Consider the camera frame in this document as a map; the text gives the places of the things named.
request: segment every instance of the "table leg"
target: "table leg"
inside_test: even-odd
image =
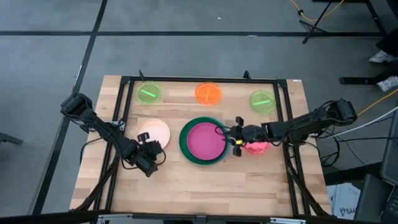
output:
[[[22,144],[23,140],[20,140],[18,138],[12,137],[8,134],[0,133],[0,141],[2,142],[9,142],[13,144]]]
[[[372,78],[362,77],[340,77],[339,81],[342,85],[376,85],[378,82],[386,80],[388,77],[398,75],[398,61],[394,61],[391,66],[382,73]]]

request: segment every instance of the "red object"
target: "red object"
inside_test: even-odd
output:
[[[251,154],[260,155],[268,151],[271,148],[270,145],[269,142],[254,142],[247,143],[243,148]]]

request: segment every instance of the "yellow cable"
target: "yellow cable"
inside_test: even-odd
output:
[[[392,96],[394,93],[396,93],[398,91],[398,89],[392,91],[391,93],[389,93],[387,96],[381,98],[380,100],[377,100],[376,102],[372,103],[372,105],[368,106],[367,108],[365,108],[365,110],[362,110],[361,112],[358,113],[358,116],[361,116],[363,113],[365,113],[365,111],[367,111],[368,109],[372,108],[374,105],[380,103],[381,101],[387,99],[388,97]]]
[[[294,4],[294,6],[296,7],[296,9],[299,11],[300,8],[299,8],[298,5],[296,4],[296,2],[294,2],[294,0],[290,0],[290,1]],[[336,10],[344,1],[345,1],[345,0],[341,0],[341,2],[340,2],[337,6],[335,6],[330,12],[326,13],[325,15],[323,15],[321,19],[326,18],[327,16],[329,16],[330,14],[332,14],[333,11]],[[316,21],[318,21],[318,19],[309,19],[309,18],[307,18],[306,16],[304,16],[304,13],[300,13],[300,15],[301,15],[304,19],[306,19],[307,21],[310,21],[310,22],[316,22]]]

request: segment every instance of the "pink bowl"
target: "pink bowl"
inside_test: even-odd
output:
[[[187,137],[188,149],[198,159],[209,161],[223,153],[226,142],[224,136],[215,131],[216,125],[205,122],[195,125]]]
[[[260,155],[268,151],[271,148],[270,145],[269,142],[254,142],[247,143],[243,148],[251,154]]]

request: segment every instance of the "gray floor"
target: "gray floor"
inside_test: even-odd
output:
[[[308,17],[324,3],[297,0]],[[398,26],[384,1],[373,1],[387,30]],[[92,30],[100,0],[0,0],[0,30]],[[100,30],[305,31],[295,8],[285,0],[109,0]],[[320,27],[335,32],[376,32],[363,4],[343,4]],[[103,75],[241,77],[302,79],[310,109],[344,98],[357,111],[385,94],[375,86],[343,86],[338,77],[373,77],[384,69],[368,63],[377,52],[372,38],[301,37],[98,37],[81,92],[96,101]],[[60,103],[70,94],[88,37],[0,36],[0,131],[24,139],[21,146],[0,145],[0,216],[30,212],[35,186],[61,119]],[[390,110],[393,96],[365,113],[355,126]],[[389,121],[344,138],[386,136]],[[68,210],[86,134],[71,125],[44,212]],[[322,154],[335,143],[318,141]],[[370,164],[382,158],[385,141],[357,141],[351,148]],[[342,146],[337,169],[361,166]]]

